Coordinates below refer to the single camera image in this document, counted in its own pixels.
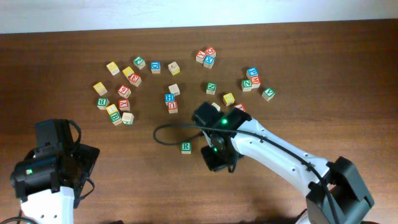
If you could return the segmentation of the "green block R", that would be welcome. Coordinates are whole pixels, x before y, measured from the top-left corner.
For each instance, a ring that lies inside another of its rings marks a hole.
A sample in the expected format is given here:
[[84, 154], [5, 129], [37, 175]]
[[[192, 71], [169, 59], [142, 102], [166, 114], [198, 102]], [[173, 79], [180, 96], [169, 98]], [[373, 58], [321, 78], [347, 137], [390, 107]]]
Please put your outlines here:
[[191, 144], [191, 142], [183, 142], [181, 144], [181, 153], [182, 154], [191, 154], [192, 153], [192, 144]]

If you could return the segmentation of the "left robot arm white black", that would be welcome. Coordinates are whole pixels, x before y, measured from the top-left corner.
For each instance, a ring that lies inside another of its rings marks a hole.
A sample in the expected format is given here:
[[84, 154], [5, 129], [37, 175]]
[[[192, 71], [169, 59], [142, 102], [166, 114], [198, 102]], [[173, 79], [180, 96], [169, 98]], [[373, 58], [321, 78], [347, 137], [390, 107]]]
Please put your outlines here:
[[83, 188], [100, 150], [73, 139], [76, 122], [50, 119], [35, 125], [37, 146], [15, 165], [11, 184], [31, 223], [73, 224], [73, 212], [86, 198]]

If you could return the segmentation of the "wooden block blue side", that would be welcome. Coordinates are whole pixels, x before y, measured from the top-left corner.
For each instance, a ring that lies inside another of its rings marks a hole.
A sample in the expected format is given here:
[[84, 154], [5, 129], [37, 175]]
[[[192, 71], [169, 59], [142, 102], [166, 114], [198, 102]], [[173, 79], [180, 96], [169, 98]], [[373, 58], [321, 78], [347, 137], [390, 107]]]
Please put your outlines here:
[[216, 108], [217, 111], [219, 111], [219, 112], [221, 111], [221, 107], [220, 107], [218, 104], [216, 104], [216, 103], [213, 102], [211, 105], [212, 105], [214, 108]]

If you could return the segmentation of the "red block I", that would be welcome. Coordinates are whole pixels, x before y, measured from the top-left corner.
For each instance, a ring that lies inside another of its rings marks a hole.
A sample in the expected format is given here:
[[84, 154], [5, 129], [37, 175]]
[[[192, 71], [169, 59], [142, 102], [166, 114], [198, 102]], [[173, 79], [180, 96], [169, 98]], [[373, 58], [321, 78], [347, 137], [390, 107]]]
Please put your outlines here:
[[243, 112], [246, 111], [246, 109], [245, 109], [245, 107], [244, 107], [244, 105], [242, 103], [236, 104], [236, 105], [234, 105], [234, 107], [239, 109], [239, 110], [241, 110], [241, 111], [243, 111]]

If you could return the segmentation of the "green block B left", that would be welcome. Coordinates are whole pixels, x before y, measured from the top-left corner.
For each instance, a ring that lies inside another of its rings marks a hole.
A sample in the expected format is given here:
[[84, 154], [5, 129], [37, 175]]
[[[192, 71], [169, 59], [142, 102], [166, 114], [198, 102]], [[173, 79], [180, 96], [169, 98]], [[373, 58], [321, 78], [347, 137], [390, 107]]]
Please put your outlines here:
[[109, 100], [107, 98], [98, 98], [96, 105], [100, 110], [105, 110], [109, 105]]

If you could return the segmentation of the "yellow block lower left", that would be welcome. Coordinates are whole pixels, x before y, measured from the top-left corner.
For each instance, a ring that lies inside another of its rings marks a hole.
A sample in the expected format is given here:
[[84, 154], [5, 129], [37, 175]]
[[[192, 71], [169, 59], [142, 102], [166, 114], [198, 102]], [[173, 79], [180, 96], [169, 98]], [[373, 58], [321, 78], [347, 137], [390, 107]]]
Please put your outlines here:
[[111, 104], [109, 106], [106, 107], [106, 111], [108, 112], [109, 115], [113, 114], [113, 113], [117, 113], [118, 112], [118, 108], [115, 104]]

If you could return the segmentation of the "yellow block left edge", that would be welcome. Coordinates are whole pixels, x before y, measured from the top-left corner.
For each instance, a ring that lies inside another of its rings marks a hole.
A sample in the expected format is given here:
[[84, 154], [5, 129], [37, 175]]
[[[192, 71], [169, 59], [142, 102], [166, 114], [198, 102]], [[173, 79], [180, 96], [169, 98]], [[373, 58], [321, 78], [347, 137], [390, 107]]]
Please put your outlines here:
[[108, 92], [102, 82], [96, 83], [95, 85], [93, 85], [93, 88], [95, 89], [97, 94], [99, 94], [99, 96], [103, 96]]

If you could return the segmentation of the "green block n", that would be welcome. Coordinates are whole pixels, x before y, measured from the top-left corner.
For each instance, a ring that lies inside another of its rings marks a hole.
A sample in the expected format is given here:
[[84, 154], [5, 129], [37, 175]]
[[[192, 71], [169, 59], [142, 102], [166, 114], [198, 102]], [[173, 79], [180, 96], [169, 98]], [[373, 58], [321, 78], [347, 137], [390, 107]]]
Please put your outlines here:
[[251, 91], [252, 90], [252, 83], [250, 80], [246, 79], [241, 82], [241, 88], [243, 92]]
[[214, 95], [216, 92], [216, 87], [217, 87], [216, 83], [208, 82], [206, 85], [206, 93], [208, 95]]

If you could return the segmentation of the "blue block H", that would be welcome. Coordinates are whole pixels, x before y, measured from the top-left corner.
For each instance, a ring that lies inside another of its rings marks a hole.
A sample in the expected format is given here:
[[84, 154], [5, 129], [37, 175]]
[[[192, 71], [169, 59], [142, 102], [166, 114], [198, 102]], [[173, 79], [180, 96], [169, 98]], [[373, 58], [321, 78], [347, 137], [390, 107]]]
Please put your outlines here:
[[175, 101], [175, 96], [172, 93], [165, 94], [165, 104]]

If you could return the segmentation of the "red block M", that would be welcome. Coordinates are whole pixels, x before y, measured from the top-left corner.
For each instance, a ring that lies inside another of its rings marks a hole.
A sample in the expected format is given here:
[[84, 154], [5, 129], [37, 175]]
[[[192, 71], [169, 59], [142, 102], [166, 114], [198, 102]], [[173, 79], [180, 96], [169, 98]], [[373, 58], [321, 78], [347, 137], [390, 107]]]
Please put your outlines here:
[[252, 88], [259, 88], [261, 85], [261, 79], [259, 76], [253, 76], [250, 78]]

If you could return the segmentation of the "plain wooden block centre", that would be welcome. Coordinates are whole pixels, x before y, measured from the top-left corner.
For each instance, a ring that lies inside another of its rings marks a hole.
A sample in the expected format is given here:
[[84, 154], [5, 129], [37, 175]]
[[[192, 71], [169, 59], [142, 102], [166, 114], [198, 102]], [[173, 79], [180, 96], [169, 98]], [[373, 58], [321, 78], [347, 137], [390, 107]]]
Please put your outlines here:
[[169, 91], [174, 96], [178, 96], [180, 94], [180, 89], [176, 83], [169, 86]]

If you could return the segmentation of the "red block E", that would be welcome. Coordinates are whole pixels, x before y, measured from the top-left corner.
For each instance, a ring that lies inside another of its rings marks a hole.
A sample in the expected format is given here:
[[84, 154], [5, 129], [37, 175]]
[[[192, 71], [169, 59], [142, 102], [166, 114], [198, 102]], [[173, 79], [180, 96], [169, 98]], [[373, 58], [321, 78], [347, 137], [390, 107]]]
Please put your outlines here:
[[128, 78], [130, 84], [134, 86], [139, 86], [142, 82], [142, 79], [139, 75], [133, 73], [129, 78]]

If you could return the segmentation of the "wooden block yellow side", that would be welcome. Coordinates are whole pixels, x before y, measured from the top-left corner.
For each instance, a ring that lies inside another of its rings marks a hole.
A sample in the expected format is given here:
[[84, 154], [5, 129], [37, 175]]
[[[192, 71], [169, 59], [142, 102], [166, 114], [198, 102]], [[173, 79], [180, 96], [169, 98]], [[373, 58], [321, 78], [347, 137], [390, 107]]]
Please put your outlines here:
[[168, 64], [168, 69], [172, 75], [176, 75], [180, 72], [180, 67], [176, 62]]

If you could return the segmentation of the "red block Y top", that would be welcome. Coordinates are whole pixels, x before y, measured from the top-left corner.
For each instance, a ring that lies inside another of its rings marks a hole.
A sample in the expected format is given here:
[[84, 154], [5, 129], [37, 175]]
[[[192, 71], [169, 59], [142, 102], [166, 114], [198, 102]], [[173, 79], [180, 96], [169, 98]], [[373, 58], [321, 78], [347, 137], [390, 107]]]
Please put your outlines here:
[[206, 52], [204, 52], [204, 51], [202, 51], [202, 50], [199, 50], [199, 51], [197, 52], [196, 56], [195, 56], [195, 60], [196, 60], [198, 63], [203, 63], [205, 57], [206, 57]]

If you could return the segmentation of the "green block P top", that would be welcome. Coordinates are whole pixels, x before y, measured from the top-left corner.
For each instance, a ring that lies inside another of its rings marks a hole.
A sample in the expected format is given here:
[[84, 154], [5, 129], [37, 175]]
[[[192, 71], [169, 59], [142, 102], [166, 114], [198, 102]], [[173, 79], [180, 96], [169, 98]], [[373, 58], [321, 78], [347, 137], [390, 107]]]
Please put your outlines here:
[[146, 61], [140, 57], [137, 56], [134, 60], [133, 60], [133, 64], [139, 69], [142, 70], [145, 66], [146, 66]]

